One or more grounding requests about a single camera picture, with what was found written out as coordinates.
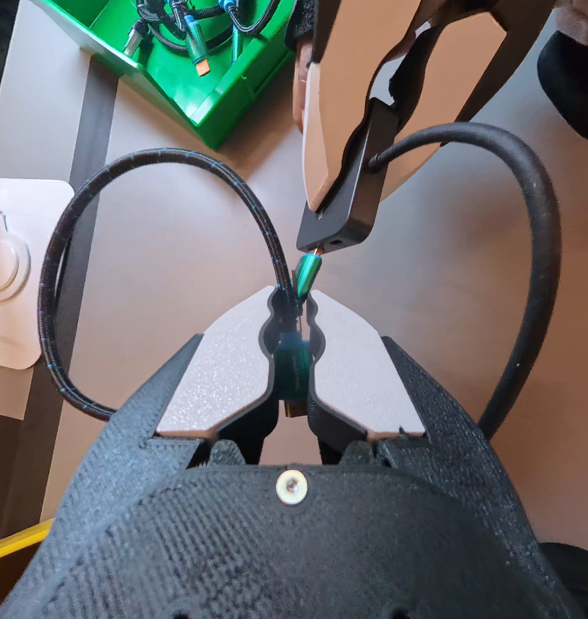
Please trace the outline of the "black HDMI cable green plug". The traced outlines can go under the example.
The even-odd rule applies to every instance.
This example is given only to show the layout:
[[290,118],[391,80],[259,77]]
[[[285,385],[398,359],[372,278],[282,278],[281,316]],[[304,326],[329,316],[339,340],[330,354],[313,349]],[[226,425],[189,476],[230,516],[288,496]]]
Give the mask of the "black HDMI cable green plug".
[[[231,63],[243,50],[244,38],[257,38],[273,18],[280,1],[269,1],[264,11],[252,23],[246,23],[249,1],[216,1],[206,7],[196,7],[192,1],[136,1],[137,19],[150,23],[154,40],[177,56],[189,58],[199,77],[208,75],[210,54],[231,43]],[[227,17],[228,25],[212,38],[206,38],[202,23]]]
[[266,209],[239,175],[214,158],[182,149],[148,149],[132,152],[103,167],[73,196],[51,235],[44,254],[38,286],[37,328],[44,362],[63,399],[89,417],[105,422],[109,421],[115,410],[88,398],[75,387],[58,351],[55,327],[58,274],[75,225],[99,193],[125,173],[144,166],[164,163],[188,165],[207,171],[233,190],[248,208],[265,239],[275,272],[276,288],[280,292],[281,306],[278,312],[280,341],[277,350],[284,350],[286,328],[293,328],[294,320],[302,315],[303,303],[322,265],[319,254],[307,253],[299,259],[293,273],[289,274],[282,245]]

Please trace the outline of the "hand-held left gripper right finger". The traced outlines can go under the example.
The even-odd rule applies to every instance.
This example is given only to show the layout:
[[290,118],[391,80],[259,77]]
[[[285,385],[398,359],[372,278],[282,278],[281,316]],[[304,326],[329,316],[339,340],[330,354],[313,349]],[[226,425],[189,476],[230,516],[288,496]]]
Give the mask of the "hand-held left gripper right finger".
[[327,444],[369,443],[426,429],[378,331],[327,294],[307,297],[313,364],[309,396],[320,414],[309,416]]

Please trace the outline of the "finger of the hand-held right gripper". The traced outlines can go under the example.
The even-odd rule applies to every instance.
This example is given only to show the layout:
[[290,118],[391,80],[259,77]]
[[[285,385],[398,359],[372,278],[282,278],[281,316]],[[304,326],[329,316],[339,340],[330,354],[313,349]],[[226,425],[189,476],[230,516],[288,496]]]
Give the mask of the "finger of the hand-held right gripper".
[[303,173],[318,211],[342,172],[348,143],[366,113],[374,76],[409,32],[422,1],[316,1],[305,86]]
[[505,38],[491,10],[415,11],[388,82],[398,118],[393,143],[455,122]]

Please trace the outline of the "person's right hand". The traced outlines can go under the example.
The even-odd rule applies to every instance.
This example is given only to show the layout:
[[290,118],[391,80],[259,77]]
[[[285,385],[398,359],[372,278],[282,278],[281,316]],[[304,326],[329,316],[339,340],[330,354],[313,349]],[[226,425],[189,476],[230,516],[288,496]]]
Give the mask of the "person's right hand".
[[292,88],[292,117],[302,134],[304,131],[305,96],[307,85],[307,61],[297,59],[294,67]]

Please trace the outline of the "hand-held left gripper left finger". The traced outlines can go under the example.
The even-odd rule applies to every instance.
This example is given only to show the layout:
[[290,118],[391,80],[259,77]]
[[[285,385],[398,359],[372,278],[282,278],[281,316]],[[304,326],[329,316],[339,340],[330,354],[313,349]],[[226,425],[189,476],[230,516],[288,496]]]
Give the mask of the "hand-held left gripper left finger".
[[157,435],[214,442],[267,402],[280,341],[278,301],[280,290],[262,288],[206,329],[157,424]]

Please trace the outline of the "person's right forearm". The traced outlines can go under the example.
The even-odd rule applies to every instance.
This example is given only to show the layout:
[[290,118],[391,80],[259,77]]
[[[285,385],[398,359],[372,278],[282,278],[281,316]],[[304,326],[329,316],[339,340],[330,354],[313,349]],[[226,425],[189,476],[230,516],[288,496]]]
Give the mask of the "person's right forearm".
[[559,32],[588,46],[588,1],[556,1],[554,19]]

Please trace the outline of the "yellow plastic bin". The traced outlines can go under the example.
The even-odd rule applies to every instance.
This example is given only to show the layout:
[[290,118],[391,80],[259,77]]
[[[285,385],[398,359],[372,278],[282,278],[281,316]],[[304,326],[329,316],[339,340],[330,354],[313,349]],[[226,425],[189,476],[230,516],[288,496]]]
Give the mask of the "yellow plastic bin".
[[53,522],[48,519],[0,540],[0,590],[11,589],[18,582]]

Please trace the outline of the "black adapter box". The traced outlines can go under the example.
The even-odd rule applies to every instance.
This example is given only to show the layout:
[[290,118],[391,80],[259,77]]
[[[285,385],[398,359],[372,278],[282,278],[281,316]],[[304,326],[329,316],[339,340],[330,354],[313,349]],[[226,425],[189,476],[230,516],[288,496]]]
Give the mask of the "black adapter box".
[[388,165],[427,145],[461,143],[495,155],[514,175],[525,201],[531,234],[531,268],[525,313],[506,368],[478,427],[486,439],[497,433],[513,408],[541,352],[553,315],[561,276],[561,215],[552,181],[537,154],[514,134],[472,121],[420,129],[389,145],[397,115],[373,98],[362,128],[346,148],[344,173],[329,190],[318,211],[305,206],[297,247],[326,252],[362,243],[375,224],[381,185]]

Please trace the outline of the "black foam pad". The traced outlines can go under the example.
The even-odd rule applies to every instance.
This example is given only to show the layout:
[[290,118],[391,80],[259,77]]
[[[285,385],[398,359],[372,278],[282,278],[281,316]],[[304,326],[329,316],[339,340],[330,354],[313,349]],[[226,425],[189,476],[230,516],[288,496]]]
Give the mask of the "black foam pad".
[[561,117],[588,141],[588,46],[555,32],[539,53],[537,76]]

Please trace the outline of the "green plastic bin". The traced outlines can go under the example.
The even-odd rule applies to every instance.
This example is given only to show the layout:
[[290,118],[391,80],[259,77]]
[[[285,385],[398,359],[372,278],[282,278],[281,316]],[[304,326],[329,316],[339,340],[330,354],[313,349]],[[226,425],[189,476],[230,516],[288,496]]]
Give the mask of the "green plastic bin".
[[[168,116],[192,130],[206,146],[220,147],[291,56],[284,33],[294,1],[281,1],[257,38],[244,38],[231,63],[231,43],[210,54],[211,71],[199,77],[189,58],[158,41],[145,65],[128,58],[124,46],[137,19],[136,1],[35,1],[90,56]],[[268,1],[249,1],[245,22],[254,22]],[[228,25],[227,17],[202,23],[207,39]]]

